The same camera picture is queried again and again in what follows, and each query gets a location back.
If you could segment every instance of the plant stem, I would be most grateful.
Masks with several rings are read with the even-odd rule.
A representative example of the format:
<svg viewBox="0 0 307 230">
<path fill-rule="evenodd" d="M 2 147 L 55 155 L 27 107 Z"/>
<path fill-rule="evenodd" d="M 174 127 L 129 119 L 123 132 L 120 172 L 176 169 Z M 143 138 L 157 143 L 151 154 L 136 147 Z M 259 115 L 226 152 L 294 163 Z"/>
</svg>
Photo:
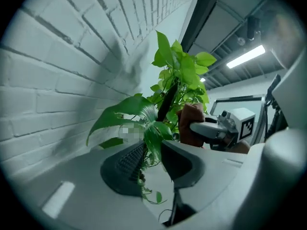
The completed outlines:
<svg viewBox="0 0 307 230">
<path fill-rule="evenodd" d="M 157 166 L 160 162 L 161 162 L 161 161 L 159 161 L 159 162 L 158 162 L 157 164 L 155 164 L 155 165 L 147 166 L 147 168 Z"/>
<path fill-rule="evenodd" d="M 173 127 L 171 128 L 171 131 L 173 130 L 173 128 L 175 128 L 178 124 L 178 121 L 173 125 Z"/>
<path fill-rule="evenodd" d="M 158 118 L 156 120 L 158 122 L 163 122 L 163 120 L 166 117 L 167 112 L 169 111 L 170 106 L 172 105 L 174 101 L 174 97 L 177 94 L 177 90 L 178 90 L 178 84 L 175 83 L 176 81 L 177 79 L 174 79 L 173 86 L 169 89 L 169 91 L 165 95 L 165 98 L 163 99 L 161 107 L 158 111 Z"/>
<path fill-rule="evenodd" d="M 153 205 L 159 205 L 159 204 L 161 204 L 161 203 L 164 203 L 164 202 L 166 202 L 167 200 L 164 200 L 163 202 L 161 202 L 161 203 L 155 203 L 155 202 L 153 202 L 153 201 L 150 201 L 149 199 L 146 199 L 149 203 L 151 203 L 151 204 L 153 204 Z"/>
</svg>

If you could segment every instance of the metal beam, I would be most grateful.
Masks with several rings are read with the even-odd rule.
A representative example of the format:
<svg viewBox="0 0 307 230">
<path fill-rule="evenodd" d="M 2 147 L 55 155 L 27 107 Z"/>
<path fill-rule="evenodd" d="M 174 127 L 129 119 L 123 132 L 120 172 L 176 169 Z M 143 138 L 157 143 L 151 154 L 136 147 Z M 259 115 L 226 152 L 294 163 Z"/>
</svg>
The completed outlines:
<svg viewBox="0 0 307 230">
<path fill-rule="evenodd" d="M 213 88 L 217 88 L 218 87 L 218 85 L 216 85 L 216 83 L 214 83 L 211 79 L 206 78 L 206 82 L 208 82 L 208 81 L 210 81 L 209 85 L 213 86 Z"/>
<path fill-rule="evenodd" d="M 259 68 L 259 70 L 261 71 L 261 74 L 264 75 L 264 71 L 262 69 L 262 66 L 260 65 L 260 63 L 256 63 L 257 67 Z"/>
<path fill-rule="evenodd" d="M 220 45 L 222 45 L 228 38 L 230 38 L 241 26 L 245 24 L 247 21 L 248 17 L 251 15 L 254 15 L 268 0 L 262 0 L 258 5 L 246 16 L 246 18 L 239 24 L 237 25 L 229 34 L 226 38 L 224 38 L 212 51 L 213 53 Z"/>
<path fill-rule="evenodd" d="M 249 79 L 248 75 L 247 75 L 246 72 L 245 72 L 244 66 L 240 66 L 240 67 L 238 68 L 238 70 L 239 70 L 239 69 L 240 69 L 241 72 L 244 74 L 245 78 L 246 78 L 246 79 Z"/>
<path fill-rule="evenodd" d="M 184 52 L 188 52 L 193 42 L 208 20 L 217 0 L 197 0 L 194 12 L 183 36 L 181 45 Z"/>
<path fill-rule="evenodd" d="M 231 84 L 232 82 L 222 73 L 222 72 L 219 72 L 219 74 L 221 74 L 223 76 L 223 78 L 225 78 L 227 80 L 227 82 L 229 84 Z"/>
<path fill-rule="evenodd" d="M 247 75 L 248 75 L 248 78 L 252 78 L 252 75 L 250 74 L 250 72 L 249 72 L 249 70 L 247 69 L 247 67 L 246 66 L 243 66 L 243 69 L 245 70 L 245 72 L 247 73 Z"/>
<path fill-rule="evenodd" d="M 237 77 L 240 79 L 240 81 L 243 81 L 243 79 L 240 77 L 240 75 L 236 72 L 236 69 L 234 69 L 234 73 L 237 75 Z"/>
<path fill-rule="evenodd" d="M 218 85 L 219 85 L 220 87 L 223 86 L 214 76 L 210 76 L 210 77 L 212 78 L 212 80 L 214 80 L 215 82 L 217 82 Z"/>
</svg>

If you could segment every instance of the ceiling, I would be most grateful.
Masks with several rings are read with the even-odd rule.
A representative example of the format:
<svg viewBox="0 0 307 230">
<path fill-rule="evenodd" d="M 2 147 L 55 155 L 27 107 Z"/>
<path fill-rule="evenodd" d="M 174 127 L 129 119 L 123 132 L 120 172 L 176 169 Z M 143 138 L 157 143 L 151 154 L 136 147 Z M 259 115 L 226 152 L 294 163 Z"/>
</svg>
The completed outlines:
<svg viewBox="0 0 307 230">
<path fill-rule="evenodd" d="M 226 66 L 230 60 L 261 44 L 260 35 L 253 41 L 247 39 L 247 18 L 261 17 L 268 8 L 279 6 L 277 0 L 217 0 L 209 18 L 194 40 L 189 53 L 206 51 L 217 61 L 204 74 L 206 89 L 214 89 L 234 82 L 265 75 L 282 69 L 271 52 L 243 63 L 235 68 Z M 238 38 L 245 39 L 240 46 Z"/>
</svg>

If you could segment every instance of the black cable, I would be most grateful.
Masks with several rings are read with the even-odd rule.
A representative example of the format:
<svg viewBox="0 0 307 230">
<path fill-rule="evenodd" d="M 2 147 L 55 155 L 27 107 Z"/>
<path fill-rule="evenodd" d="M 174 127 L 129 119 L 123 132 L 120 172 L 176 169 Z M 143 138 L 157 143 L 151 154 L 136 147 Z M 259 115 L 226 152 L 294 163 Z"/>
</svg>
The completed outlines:
<svg viewBox="0 0 307 230">
<path fill-rule="evenodd" d="M 165 210 L 163 210 L 163 211 L 159 214 L 158 221 L 160 221 L 160 217 L 161 217 L 162 213 L 163 213 L 164 211 L 167 211 L 167 210 L 172 211 L 171 209 L 165 209 Z"/>
<path fill-rule="evenodd" d="M 265 131 L 264 131 L 264 142 L 266 142 L 268 137 L 268 106 L 264 106 L 264 121 L 265 121 Z"/>
</svg>

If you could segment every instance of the brown glove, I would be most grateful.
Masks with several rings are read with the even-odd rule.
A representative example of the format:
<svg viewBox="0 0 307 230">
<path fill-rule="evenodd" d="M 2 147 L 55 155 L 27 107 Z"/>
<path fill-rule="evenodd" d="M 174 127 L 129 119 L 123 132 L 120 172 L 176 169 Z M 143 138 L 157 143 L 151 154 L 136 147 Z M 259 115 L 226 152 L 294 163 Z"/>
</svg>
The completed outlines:
<svg viewBox="0 0 307 230">
<path fill-rule="evenodd" d="M 192 122 L 205 121 L 202 104 L 187 103 L 184 105 L 183 109 L 177 111 L 176 114 L 178 116 L 180 142 L 195 147 L 201 147 L 203 141 L 190 130 L 190 124 Z"/>
</svg>

